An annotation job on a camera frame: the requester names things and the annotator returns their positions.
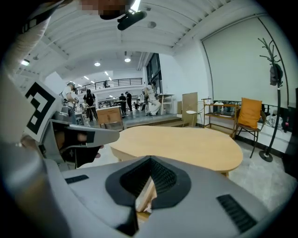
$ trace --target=black speaker grille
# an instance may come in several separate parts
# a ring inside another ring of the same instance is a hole
[[[217,200],[239,229],[240,233],[247,231],[257,224],[255,219],[231,195],[219,196]]]

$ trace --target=balcony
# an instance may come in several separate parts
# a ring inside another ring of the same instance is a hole
[[[101,82],[96,82],[92,84],[87,84],[82,87],[77,87],[77,94],[86,93],[87,89],[91,91],[100,90],[100,89],[112,89],[117,87],[129,87],[129,86],[142,86],[142,78],[133,78],[133,79],[115,79],[115,80],[106,80]]]

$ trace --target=ceiling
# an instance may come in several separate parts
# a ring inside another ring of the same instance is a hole
[[[140,70],[150,52],[173,55],[187,38],[212,23],[212,18],[217,17],[212,31],[219,28],[220,17],[233,7],[239,8],[233,5],[236,1],[252,4],[248,0],[141,0],[139,10],[146,11],[147,17],[122,32],[117,29],[117,20],[102,20],[79,10],[73,2],[53,14],[45,35],[27,56],[30,65],[22,66],[22,74],[44,78],[57,71],[69,79],[95,71]],[[154,29],[148,28],[152,21]],[[124,62],[125,51],[132,57],[130,63]],[[102,64],[99,68],[94,66],[97,61]]]

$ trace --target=ceiling light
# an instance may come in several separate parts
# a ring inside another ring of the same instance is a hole
[[[140,2],[141,2],[141,0],[135,0],[135,3],[131,6],[130,9],[133,9],[137,12],[139,10]]]
[[[21,64],[24,65],[24,66],[28,66],[29,63],[30,63],[30,61],[27,60],[27,59],[24,59],[24,60],[21,62]]]

